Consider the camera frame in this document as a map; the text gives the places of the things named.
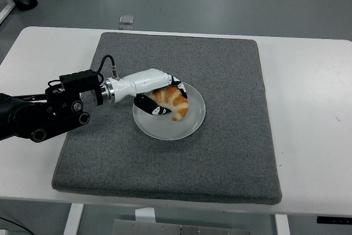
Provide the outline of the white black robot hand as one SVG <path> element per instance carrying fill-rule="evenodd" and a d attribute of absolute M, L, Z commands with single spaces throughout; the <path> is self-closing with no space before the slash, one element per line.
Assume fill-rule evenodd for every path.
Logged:
<path fill-rule="evenodd" d="M 121 79 L 104 82 L 109 101 L 117 103 L 134 96 L 134 105 L 151 115 L 174 113 L 173 120 L 182 119 L 188 111 L 184 84 L 174 76 L 157 69 L 148 69 Z"/>

